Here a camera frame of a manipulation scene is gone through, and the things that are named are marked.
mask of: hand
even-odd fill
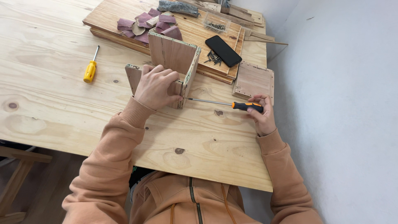
[[[248,101],[258,103],[264,107],[262,114],[253,108],[248,108],[248,113],[256,124],[257,134],[260,137],[264,137],[274,132],[276,130],[276,125],[273,115],[271,97],[267,94],[259,93],[248,99]]]
[[[182,96],[169,96],[167,94],[170,84],[178,78],[178,72],[171,69],[163,71],[163,66],[161,65],[155,68],[144,65],[134,98],[152,110],[160,109],[175,101],[181,101],[183,100]]]

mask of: smartphone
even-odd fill
[[[220,56],[228,67],[233,67],[242,61],[242,58],[218,35],[207,39],[205,43]]]

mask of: orange hoodie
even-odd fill
[[[126,108],[111,118],[70,185],[73,193],[62,203],[63,223],[259,223],[244,213],[237,186],[160,171],[139,182],[127,220],[123,206],[133,170],[132,151],[141,143],[145,121],[154,113],[131,97]],[[258,141],[274,189],[271,223],[322,223],[278,130]]]

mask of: person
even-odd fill
[[[135,96],[104,127],[98,145],[72,181],[73,193],[62,203],[66,210],[63,223],[259,223],[245,214],[237,186],[161,171],[151,172],[137,184],[127,220],[123,207],[133,170],[132,151],[142,142],[148,117],[183,100],[167,95],[167,88],[178,78],[177,72],[161,65],[144,65]],[[264,107],[262,114],[252,108],[248,114],[255,121],[261,156],[272,179],[275,217],[271,223],[322,223],[290,157],[290,147],[279,136],[270,97],[257,94],[248,101]]]

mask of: pile of screws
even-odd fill
[[[206,22],[206,24],[208,26],[210,26],[209,29],[211,29],[212,31],[214,31],[216,33],[221,33],[225,30],[225,25],[222,25],[222,24],[214,24],[213,22]]]
[[[208,61],[212,61],[212,62],[214,62],[215,65],[220,63],[220,66],[221,66],[222,59],[216,53],[213,53],[210,50],[209,53],[207,54],[207,56],[209,59],[207,61],[205,61],[204,63],[206,63]]]

